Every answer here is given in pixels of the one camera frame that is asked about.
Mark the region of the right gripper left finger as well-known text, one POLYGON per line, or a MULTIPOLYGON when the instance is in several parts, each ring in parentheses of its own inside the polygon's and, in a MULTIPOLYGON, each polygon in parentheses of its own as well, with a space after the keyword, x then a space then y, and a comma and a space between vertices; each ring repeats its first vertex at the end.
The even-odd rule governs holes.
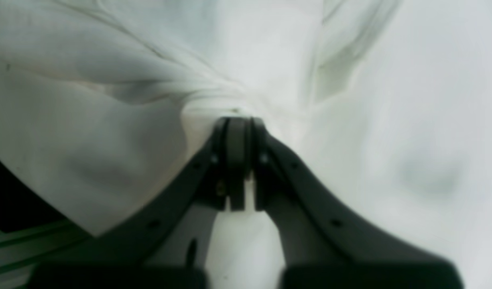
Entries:
POLYGON ((153 201, 105 234, 42 262, 29 289, 208 289, 214 221, 245 209, 251 121, 224 117, 153 201))

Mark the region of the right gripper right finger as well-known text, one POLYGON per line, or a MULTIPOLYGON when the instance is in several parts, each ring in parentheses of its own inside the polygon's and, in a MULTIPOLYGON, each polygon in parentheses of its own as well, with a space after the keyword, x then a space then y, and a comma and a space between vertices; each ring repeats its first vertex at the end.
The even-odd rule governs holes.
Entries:
POLYGON ((451 262, 356 214, 259 118, 251 138, 255 207, 279 232, 282 289, 463 288, 451 262))

